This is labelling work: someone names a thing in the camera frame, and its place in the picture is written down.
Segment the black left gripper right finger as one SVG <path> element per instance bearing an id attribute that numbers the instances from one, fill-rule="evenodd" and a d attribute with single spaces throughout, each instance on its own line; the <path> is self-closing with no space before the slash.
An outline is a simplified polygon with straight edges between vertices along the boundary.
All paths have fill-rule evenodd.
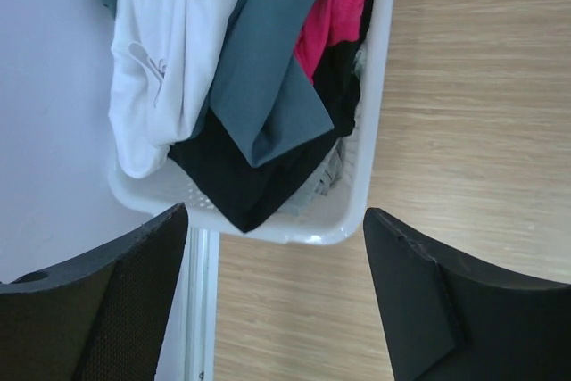
<path id="1" fill-rule="evenodd" d="M 569 379 L 568 284 L 477 259 L 378 208 L 363 231 L 395 379 Z"/>

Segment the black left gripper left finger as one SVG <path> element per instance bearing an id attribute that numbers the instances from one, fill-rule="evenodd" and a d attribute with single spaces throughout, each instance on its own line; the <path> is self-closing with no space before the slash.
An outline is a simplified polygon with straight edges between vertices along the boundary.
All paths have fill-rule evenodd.
<path id="1" fill-rule="evenodd" d="M 185 245 L 178 203 L 86 253 L 1 286 L 3 380 L 152 380 Z"/>

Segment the white t shirt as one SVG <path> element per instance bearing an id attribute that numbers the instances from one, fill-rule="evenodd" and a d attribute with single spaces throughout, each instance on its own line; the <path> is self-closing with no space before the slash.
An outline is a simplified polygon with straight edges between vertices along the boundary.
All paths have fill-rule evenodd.
<path id="1" fill-rule="evenodd" d="M 237 0 L 117 0 L 109 118 L 120 166 L 144 178 L 188 139 Z"/>

